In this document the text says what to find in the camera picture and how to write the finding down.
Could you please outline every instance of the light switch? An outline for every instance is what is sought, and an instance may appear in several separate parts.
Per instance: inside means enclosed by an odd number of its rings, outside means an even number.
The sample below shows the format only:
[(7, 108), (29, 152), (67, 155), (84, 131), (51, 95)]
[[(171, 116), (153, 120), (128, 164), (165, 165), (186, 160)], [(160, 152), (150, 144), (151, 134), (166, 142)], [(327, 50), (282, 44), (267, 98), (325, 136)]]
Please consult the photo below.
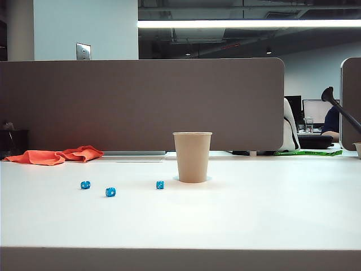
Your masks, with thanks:
[(90, 60), (90, 45), (77, 43), (77, 60)]

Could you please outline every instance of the person's arm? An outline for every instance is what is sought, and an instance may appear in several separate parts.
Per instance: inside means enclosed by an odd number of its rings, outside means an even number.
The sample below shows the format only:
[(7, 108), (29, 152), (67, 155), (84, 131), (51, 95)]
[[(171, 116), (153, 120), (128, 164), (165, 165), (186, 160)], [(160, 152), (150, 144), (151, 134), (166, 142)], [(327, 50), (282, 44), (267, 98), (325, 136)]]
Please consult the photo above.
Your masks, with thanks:
[(332, 142), (338, 142), (340, 139), (340, 134), (338, 132), (338, 126), (340, 123), (340, 113), (333, 106), (326, 114), (325, 123), (322, 127), (321, 135), (331, 136)]
[(326, 131), (324, 133), (322, 133), (321, 135), (323, 136), (331, 136), (333, 139), (332, 139), (332, 142), (338, 142), (338, 140), (340, 139), (340, 134), (337, 133), (337, 132), (334, 132), (334, 131)]

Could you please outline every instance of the exposed ceiling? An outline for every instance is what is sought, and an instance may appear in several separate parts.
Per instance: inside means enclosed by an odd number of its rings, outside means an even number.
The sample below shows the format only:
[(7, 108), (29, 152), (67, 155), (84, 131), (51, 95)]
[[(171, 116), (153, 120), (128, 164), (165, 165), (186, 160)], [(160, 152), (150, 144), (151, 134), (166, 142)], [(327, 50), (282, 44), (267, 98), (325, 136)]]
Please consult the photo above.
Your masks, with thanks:
[(7, 60), (6, 0), (0, 0), (0, 61)]
[[(361, 0), (138, 0), (139, 20), (360, 19)], [(139, 29), (139, 58), (289, 54), (361, 41), (361, 29)]]

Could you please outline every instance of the paper cup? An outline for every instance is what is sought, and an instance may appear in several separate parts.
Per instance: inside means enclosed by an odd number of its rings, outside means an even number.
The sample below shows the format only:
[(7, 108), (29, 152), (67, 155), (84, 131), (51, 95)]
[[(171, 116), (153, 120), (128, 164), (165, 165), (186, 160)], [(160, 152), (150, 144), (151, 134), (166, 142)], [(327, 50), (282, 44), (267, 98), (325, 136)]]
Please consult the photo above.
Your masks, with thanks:
[(173, 133), (181, 182), (204, 182), (210, 146), (210, 132)]
[(359, 156), (359, 159), (361, 159), (361, 142), (353, 143), (353, 145), (356, 146), (357, 154)]

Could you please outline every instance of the fluorescent light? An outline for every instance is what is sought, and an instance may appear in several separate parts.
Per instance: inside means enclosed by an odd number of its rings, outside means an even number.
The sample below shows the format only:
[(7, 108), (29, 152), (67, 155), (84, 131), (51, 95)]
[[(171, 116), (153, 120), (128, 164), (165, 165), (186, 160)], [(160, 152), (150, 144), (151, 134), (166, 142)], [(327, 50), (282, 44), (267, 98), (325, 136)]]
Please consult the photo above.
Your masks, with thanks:
[(138, 21), (138, 28), (361, 27), (361, 20)]

